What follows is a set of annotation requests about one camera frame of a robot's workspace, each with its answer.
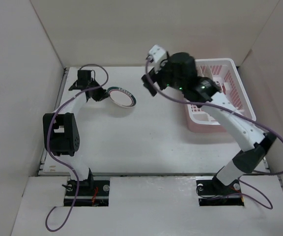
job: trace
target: small plate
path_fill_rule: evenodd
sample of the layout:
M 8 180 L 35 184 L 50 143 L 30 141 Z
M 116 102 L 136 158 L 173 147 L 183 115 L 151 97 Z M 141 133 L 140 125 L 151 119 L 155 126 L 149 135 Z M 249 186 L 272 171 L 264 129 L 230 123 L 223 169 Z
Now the small plate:
M 127 90 L 120 87 L 110 87 L 107 90 L 112 102 L 124 108 L 131 108 L 136 105 L 136 98 Z

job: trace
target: pink plastic basket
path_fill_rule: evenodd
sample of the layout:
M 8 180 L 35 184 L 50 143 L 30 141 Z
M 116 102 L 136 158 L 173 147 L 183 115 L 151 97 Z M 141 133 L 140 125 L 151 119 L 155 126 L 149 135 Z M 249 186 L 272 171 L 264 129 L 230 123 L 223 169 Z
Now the pink plastic basket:
M 249 98 L 245 92 L 240 76 L 231 59 L 199 59 L 197 67 L 204 76 L 211 77 L 227 96 L 228 100 L 248 118 L 256 120 Z M 213 117 L 196 106 L 186 105 L 186 118 L 189 130 L 209 133 L 226 131 Z

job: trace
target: white floor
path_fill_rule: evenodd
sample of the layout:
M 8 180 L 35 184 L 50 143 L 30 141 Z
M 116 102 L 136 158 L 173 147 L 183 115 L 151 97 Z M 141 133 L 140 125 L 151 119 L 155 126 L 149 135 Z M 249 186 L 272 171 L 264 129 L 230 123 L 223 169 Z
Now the white floor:
M 12 236 L 52 235 L 45 218 L 62 206 L 67 177 L 30 177 Z M 198 206 L 194 177 L 114 177 L 108 207 L 75 207 L 60 236 L 281 236 L 283 192 L 277 177 L 245 176 L 274 205 L 267 210 L 244 198 L 245 206 Z M 242 192 L 265 199 L 241 186 Z M 54 210 L 49 226 L 57 228 L 69 207 Z
M 85 164 L 94 174 L 198 174 L 216 173 L 240 150 L 227 133 L 199 134 L 188 130 L 185 106 L 156 95 L 152 97 L 142 85 L 144 67 L 106 67 L 110 80 L 105 88 L 122 87 L 137 100 L 125 109 L 106 99 L 90 100 L 76 117 L 80 149 Z M 103 83 L 105 75 L 96 70 Z M 65 91 L 77 78 L 72 67 Z M 181 99 L 181 93 L 166 89 Z M 265 171 L 261 162 L 257 170 Z M 47 158 L 44 173 L 62 174 L 67 169 Z

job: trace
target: white wall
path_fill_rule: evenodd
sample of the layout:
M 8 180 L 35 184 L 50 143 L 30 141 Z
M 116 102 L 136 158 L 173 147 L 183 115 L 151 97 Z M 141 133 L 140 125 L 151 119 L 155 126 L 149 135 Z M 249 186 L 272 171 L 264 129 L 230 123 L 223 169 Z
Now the white wall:
M 239 71 L 257 119 L 283 134 L 283 0 Z M 282 145 L 271 150 L 268 162 L 275 171 L 283 169 Z
M 31 0 L 65 66 L 142 65 L 160 44 L 240 65 L 278 0 Z
M 29 0 L 0 0 L 0 236 L 10 235 L 63 69 Z

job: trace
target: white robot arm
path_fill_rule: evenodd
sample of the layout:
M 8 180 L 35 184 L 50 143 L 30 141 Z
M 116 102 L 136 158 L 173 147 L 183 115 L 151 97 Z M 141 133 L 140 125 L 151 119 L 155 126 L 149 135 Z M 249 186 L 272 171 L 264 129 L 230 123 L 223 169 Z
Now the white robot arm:
M 241 151 L 215 174 L 213 186 L 216 189 L 225 189 L 242 175 L 250 174 L 266 155 L 276 137 L 227 111 L 204 105 L 218 105 L 241 115 L 215 82 L 198 76 L 195 59 L 188 53 L 170 56 L 162 47 L 155 45 L 149 51 L 147 59 L 154 68 L 142 80 L 152 96 L 157 91 L 149 80 L 157 83 L 160 90 L 167 87 L 180 90 L 187 100 L 199 103 L 198 107 L 216 119 L 240 146 Z
M 68 96 L 65 103 L 70 98 L 74 97 L 78 91 L 85 90 L 99 86 L 99 84 L 91 77 L 91 70 L 79 70 L 77 73 L 77 80 L 69 88 Z M 103 88 L 98 88 L 92 91 L 84 92 L 77 96 L 73 101 L 69 102 L 58 113 L 50 136 L 50 150 L 54 156 L 59 156 L 59 159 L 64 163 L 71 166 L 79 176 L 80 182 L 91 181 L 90 169 L 82 162 L 80 155 L 75 153 L 80 146 L 80 137 L 76 125 L 75 117 L 78 114 L 80 108 L 92 98 L 95 101 L 101 101 L 107 98 L 109 95 Z M 44 131 L 44 145 L 47 149 L 47 134 L 50 127 L 51 119 L 54 113 L 45 114 L 43 116 L 43 131 Z M 71 180 L 76 181 L 76 176 L 72 170 L 69 170 Z

